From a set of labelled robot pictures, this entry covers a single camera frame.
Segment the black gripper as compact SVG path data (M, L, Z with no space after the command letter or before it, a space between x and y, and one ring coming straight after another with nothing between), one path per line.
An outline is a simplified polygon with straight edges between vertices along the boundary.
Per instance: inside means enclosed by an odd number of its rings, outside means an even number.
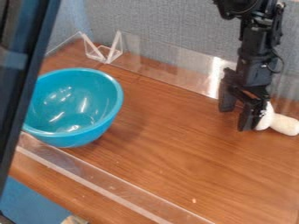
M236 69L225 67L224 77L219 84L219 111L231 112L236 101L243 102L237 119L237 130L252 130L264 115L265 103L269 100L267 86L277 73L279 57L269 53L263 57L239 58Z

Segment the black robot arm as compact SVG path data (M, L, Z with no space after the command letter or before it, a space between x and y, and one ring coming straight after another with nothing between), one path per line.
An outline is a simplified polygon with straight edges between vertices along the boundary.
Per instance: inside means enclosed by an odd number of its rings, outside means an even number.
M237 129L252 130L265 116L272 76L284 68L276 53L283 37L285 4L277 0L212 0L223 19L240 20L237 65L224 68L219 83L219 111L229 112L243 103Z

